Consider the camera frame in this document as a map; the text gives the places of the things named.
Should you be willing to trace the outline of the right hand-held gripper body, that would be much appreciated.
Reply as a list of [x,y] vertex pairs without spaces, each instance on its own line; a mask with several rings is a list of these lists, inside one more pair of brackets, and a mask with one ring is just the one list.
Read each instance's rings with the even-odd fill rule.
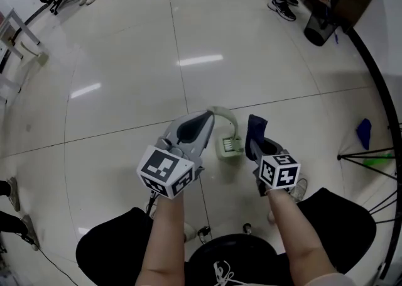
[[249,142],[251,160],[257,168],[253,171],[260,196],[269,190],[295,187],[301,165],[279,143],[264,138],[261,143],[251,139]]

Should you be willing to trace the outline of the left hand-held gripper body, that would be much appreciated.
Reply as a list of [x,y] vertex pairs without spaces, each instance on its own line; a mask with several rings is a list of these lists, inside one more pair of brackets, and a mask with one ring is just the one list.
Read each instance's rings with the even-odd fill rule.
[[138,164],[136,172],[144,186],[169,199],[181,194],[202,171],[201,154],[213,127],[214,114],[209,110],[172,121]]

